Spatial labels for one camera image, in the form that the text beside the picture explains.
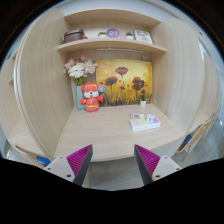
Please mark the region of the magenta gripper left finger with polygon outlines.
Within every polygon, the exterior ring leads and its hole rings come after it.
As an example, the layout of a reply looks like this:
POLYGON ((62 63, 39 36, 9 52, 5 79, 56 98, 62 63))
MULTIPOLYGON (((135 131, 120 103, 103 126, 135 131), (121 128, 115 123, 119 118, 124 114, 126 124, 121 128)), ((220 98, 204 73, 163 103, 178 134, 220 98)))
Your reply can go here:
POLYGON ((44 170, 81 186, 84 183, 92 155, 92 145, 88 145, 68 156, 58 156, 44 170))

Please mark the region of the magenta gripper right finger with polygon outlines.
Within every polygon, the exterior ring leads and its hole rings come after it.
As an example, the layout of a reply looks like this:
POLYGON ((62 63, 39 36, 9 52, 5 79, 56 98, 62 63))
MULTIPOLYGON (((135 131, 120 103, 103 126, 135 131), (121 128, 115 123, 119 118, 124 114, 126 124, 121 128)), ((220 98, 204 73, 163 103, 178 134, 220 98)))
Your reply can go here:
POLYGON ((134 156, 144 185, 181 170, 169 156, 158 156, 137 144, 134 145, 134 156))

